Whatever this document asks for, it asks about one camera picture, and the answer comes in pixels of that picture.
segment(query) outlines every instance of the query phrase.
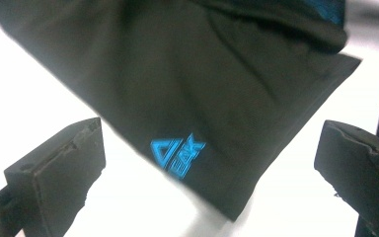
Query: printed logo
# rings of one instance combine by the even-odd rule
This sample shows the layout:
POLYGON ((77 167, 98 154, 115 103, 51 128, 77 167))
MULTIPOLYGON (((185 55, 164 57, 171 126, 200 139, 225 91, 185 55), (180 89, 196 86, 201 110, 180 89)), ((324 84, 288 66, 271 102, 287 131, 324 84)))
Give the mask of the printed logo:
POLYGON ((179 179, 186 176, 192 160, 205 146, 205 142, 195 141, 192 134, 180 147, 182 143, 183 139, 173 138, 153 140, 150 144, 156 162, 179 179))
POLYGON ((341 25, 344 3, 334 0, 304 0, 306 4, 313 7, 321 17, 327 21, 341 25))

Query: blue logo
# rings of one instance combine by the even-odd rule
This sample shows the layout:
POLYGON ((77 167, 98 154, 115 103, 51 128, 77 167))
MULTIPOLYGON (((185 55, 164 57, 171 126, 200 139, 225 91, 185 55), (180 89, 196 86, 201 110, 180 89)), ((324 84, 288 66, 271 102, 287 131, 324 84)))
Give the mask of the blue logo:
POLYGON ((158 139, 153 140, 150 144, 156 162, 164 170, 179 179, 183 179, 190 169, 190 164, 199 152, 204 148, 205 142, 194 141, 191 134, 187 141, 183 139, 158 139))
POLYGON ((344 2, 334 0, 304 0, 327 21, 341 25, 343 23, 344 2))

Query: white surface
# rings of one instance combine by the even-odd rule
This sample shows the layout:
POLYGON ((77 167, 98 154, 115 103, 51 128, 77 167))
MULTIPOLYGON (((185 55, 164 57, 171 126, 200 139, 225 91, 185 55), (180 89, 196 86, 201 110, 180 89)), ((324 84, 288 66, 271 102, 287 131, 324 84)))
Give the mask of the white surface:
MULTIPOLYGON (((66 234, 73 236, 345 236, 357 213, 314 170, 325 119, 375 132, 379 0, 349 1, 345 53, 363 58, 257 184, 235 222, 139 157, 104 123, 108 166, 66 234)), ((0 30, 0 189, 3 170, 64 126, 96 115, 0 30)))

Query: white background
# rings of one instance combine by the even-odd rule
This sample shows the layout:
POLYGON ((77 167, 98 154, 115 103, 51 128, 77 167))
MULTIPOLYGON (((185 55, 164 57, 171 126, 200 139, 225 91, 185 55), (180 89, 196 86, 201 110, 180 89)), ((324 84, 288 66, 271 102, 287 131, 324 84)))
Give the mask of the white background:
MULTIPOLYGON (((261 177, 235 223, 152 167, 104 123, 108 166, 65 236, 352 237, 357 213, 334 197, 313 162, 325 119, 376 131, 379 0, 349 0, 346 29, 344 53, 362 58, 361 65, 261 177)), ((8 166, 64 126, 96 116, 0 30, 0 189, 8 166)))

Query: black cloth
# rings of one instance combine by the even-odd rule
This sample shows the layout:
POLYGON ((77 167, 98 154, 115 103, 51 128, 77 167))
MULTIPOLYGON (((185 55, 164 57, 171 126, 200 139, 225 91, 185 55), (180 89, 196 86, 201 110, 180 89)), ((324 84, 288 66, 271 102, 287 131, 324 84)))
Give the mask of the black cloth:
POLYGON ((235 220, 359 64, 338 54, 342 28, 289 2, 0 0, 0 24, 148 160, 235 220))

